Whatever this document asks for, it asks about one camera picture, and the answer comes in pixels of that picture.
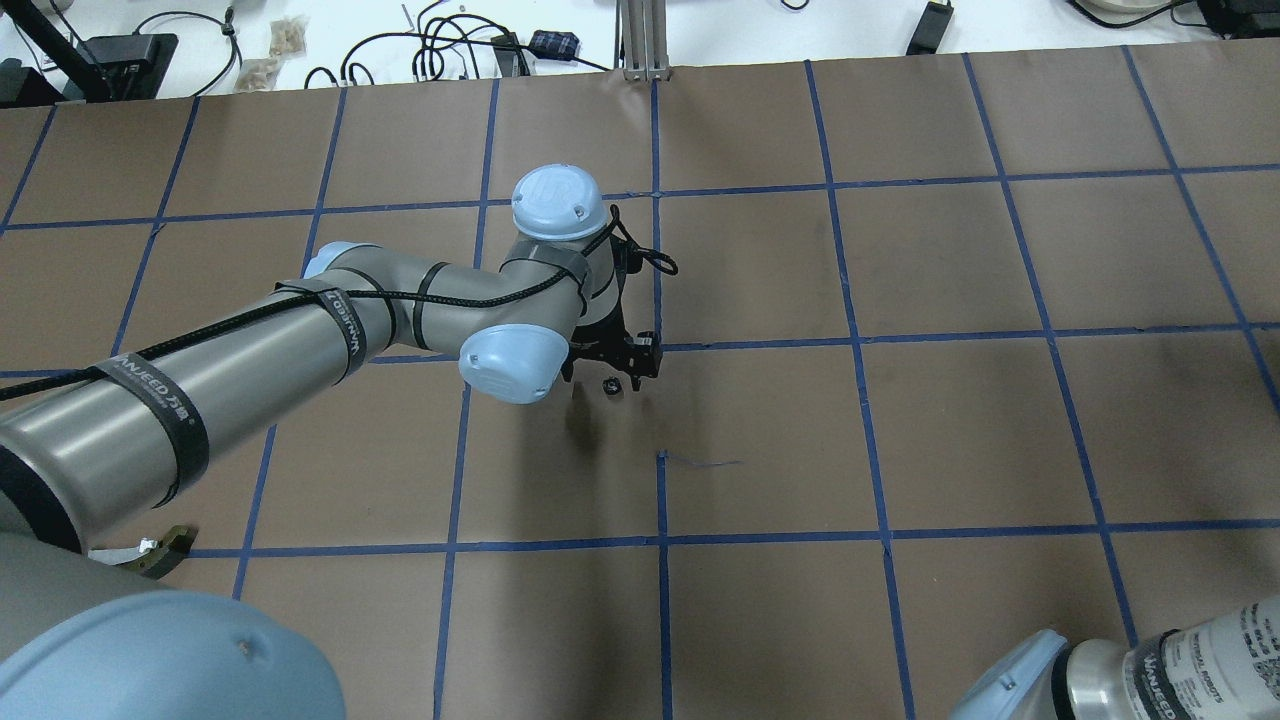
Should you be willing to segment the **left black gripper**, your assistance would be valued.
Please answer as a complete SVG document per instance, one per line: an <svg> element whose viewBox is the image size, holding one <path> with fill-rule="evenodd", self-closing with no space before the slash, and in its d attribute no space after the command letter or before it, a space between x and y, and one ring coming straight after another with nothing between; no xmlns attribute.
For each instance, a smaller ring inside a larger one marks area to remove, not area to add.
<svg viewBox="0 0 1280 720"><path fill-rule="evenodd" d="M590 291L588 315L573 329L559 377L571 382L577 360L603 363L623 373L632 389L640 391L645 378L659 375L663 359L660 334L655 331L630 333L622 300L627 278L643 270L645 263L663 255L635 241L621 220L618 206L611 205L609 213L611 219L591 240L588 255L591 277L600 275L603 283Z"/></svg>

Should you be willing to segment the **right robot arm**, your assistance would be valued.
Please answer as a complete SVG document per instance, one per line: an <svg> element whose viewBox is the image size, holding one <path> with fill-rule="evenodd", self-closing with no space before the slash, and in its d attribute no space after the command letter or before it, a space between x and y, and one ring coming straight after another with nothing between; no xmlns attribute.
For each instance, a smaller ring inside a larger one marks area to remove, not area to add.
<svg viewBox="0 0 1280 720"><path fill-rule="evenodd" d="M1128 650L1037 632L991 666L951 719L1276 719L1279 598Z"/></svg>

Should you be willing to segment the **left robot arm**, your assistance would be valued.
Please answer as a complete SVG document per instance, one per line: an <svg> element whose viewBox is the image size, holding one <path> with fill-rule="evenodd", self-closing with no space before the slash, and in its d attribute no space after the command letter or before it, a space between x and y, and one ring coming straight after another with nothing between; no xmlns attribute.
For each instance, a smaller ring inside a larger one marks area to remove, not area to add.
<svg viewBox="0 0 1280 720"><path fill-rule="evenodd" d="M660 337L627 331L622 296L645 266L677 264L579 167L529 172L509 205L517 236L495 272L333 242L236 315L3 391L26 398L1 425L5 719L346 717L305 635L90 547L396 346L452 356L466 386L516 405L579 360L657 377Z"/></svg>

